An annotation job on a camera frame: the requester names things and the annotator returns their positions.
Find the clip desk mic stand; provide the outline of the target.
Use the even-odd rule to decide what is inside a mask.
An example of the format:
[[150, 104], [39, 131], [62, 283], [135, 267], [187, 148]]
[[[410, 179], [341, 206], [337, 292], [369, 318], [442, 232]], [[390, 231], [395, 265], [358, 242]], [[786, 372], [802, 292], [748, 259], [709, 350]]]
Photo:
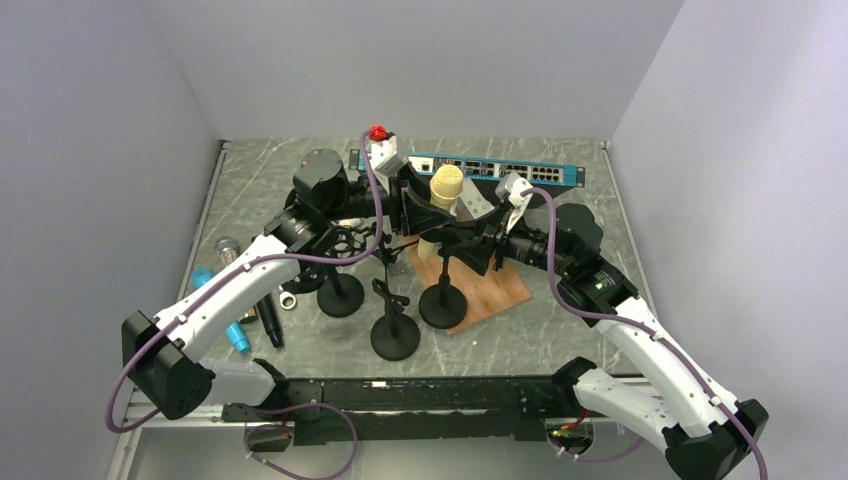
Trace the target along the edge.
[[374, 279], [372, 287], [384, 301], [384, 314], [374, 323], [370, 332], [374, 352], [392, 362], [411, 357], [420, 345], [421, 336], [416, 321], [404, 312], [410, 304], [410, 298], [392, 293], [385, 280]]

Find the tripod shock mount stand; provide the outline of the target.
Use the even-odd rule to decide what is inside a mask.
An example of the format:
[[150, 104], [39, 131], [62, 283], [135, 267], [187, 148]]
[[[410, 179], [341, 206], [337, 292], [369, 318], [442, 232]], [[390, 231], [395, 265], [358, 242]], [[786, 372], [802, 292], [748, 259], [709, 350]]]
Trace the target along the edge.
[[[337, 234], [336, 242], [326, 251], [330, 258], [349, 258], [362, 254], [369, 248], [368, 241], [376, 236], [377, 223], [370, 225], [362, 224], [359, 228], [344, 228], [336, 224], [334, 232]], [[413, 240], [400, 245], [392, 246], [393, 236], [384, 232], [377, 246], [371, 252], [371, 256], [378, 259], [384, 266], [397, 262], [398, 256], [409, 247], [416, 246], [419, 241]]]

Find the shock mount desk stand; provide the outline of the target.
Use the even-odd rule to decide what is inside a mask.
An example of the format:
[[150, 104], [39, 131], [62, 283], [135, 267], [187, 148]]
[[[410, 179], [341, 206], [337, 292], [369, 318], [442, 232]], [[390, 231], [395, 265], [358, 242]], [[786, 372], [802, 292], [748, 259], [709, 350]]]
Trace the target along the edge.
[[364, 287], [356, 277], [339, 273], [330, 265], [311, 264], [281, 288], [293, 295], [315, 293], [319, 309], [333, 318], [352, 315], [365, 298]]

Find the yellow foam microphone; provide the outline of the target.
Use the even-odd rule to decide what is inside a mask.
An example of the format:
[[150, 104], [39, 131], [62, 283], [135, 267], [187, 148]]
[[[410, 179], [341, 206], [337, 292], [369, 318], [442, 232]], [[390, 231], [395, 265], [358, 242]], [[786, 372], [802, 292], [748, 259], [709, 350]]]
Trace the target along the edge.
[[[430, 203], [438, 209], [451, 214], [454, 204], [460, 197], [464, 188], [464, 174], [455, 165], [442, 165], [432, 176], [429, 182]], [[435, 251], [434, 227], [426, 230], [419, 239], [417, 255], [420, 259], [428, 259]]]

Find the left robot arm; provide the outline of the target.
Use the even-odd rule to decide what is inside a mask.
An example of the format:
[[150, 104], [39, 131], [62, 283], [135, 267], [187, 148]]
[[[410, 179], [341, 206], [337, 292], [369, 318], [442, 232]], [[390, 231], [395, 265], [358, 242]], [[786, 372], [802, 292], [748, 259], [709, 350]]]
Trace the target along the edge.
[[452, 207], [433, 204], [432, 181], [386, 142], [361, 147], [360, 157], [365, 170], [352, 182], [338, 152], [308, 152], [286, 206], [232, 264], [153, 317], [137, 311], [123, 322], [119, 379], [132, 381], [155, 414], [177, 420], [215, 402], [243, 404], [264, 420], [279, 417], [289, 401], [286, 377], [262, 359], [208, 359], [217, 338], [274, 289], [303, 279], [309, 268], [334, 271], [370, 256], [377, 241], [356, 254], [336, 252], [339, 220], [373, 218], [377, 236], [385, 221], [404, 234], [428, 234], [454, 221]]

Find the black handheld microphone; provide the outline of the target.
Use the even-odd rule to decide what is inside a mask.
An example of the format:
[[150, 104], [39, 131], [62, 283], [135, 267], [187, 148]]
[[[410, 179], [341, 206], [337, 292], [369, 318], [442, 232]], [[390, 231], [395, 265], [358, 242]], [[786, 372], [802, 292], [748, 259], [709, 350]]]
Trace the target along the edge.
[[276, 349], [282, 349], [285, 345], [284, 336], [272, 295], [263, 296], [255, 308], [271, 345]]

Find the silver mesh glitter microphone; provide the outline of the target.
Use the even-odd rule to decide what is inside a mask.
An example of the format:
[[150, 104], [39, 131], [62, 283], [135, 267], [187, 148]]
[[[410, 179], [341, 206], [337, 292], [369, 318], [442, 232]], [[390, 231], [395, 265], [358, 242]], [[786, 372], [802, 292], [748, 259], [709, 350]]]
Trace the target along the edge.
[[[238, 242], [228, 236], [221, 237], [215, 242], [215, 251], [224, 267], [233, 264], [240, 255]], [[240, 325], [248, 325], [256, 322], [259, 319], [259, 314], [254, 307], [248, 309], [238, 320]]]

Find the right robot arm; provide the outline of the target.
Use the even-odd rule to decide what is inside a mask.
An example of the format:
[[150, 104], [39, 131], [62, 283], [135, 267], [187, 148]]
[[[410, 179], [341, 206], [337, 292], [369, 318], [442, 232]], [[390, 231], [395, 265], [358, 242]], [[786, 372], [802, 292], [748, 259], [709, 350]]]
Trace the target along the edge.
[[618, 422], [660, 450], [680, 479], [724, 479], [748, 457], [768, 478], [759, 447], [769, 420], [764, 406], [721, 386], [672, 338], [637, 287], [602, 256], [603, 231], [588, 207], [564, 204], [547, 220], [547, 230], [531, 228], [508, 208], [446, 228], [457, 234], [457, 256], [467, 266], [486, 271], [490, 259], [507, 258], [545, 271], [557, 303], [612, 342], [657, 392], [645, 394], [575, 358], [554, 376], [555, 409], [574, 415], [584, 407]]

